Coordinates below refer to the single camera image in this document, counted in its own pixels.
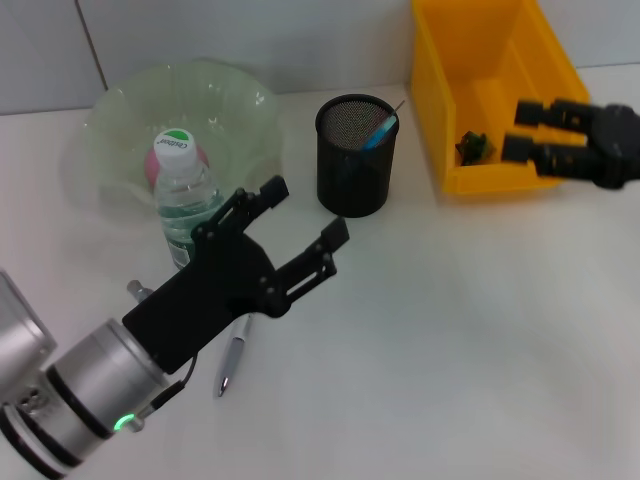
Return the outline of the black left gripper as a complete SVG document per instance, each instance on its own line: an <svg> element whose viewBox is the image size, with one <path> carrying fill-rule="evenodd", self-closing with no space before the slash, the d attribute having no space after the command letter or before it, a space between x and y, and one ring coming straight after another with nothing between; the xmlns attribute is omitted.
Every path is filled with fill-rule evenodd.
<svg viewBox="0 0 640 480"><path fill-rule="evenodd" d="M124 327L164 373L179 370L235 319L248 313L279 318L337 273L333 254L349 240L344 218L335 218L276 270L264 249L243 233L288 196L280 175L257 193L238 188L192 230L191 262L123 317Z"/></svg>

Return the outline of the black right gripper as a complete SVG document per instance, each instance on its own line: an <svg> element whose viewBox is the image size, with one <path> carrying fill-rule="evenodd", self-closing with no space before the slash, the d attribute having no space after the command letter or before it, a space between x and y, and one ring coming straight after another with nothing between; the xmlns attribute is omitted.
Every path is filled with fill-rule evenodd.
<svg viewBox="0 0 640 480"><path fill-rule="evenodd" d="M514 123L566 131L589 131L589 145L602 158L598 173L598 154L585 146L535 143L531 137L506 135L502 161L534 163L538 176L596 176L593 183L604 189L622 189L639 180L639 115L628 106L597 106L555 100L543 103L518 102Z"/></svg>

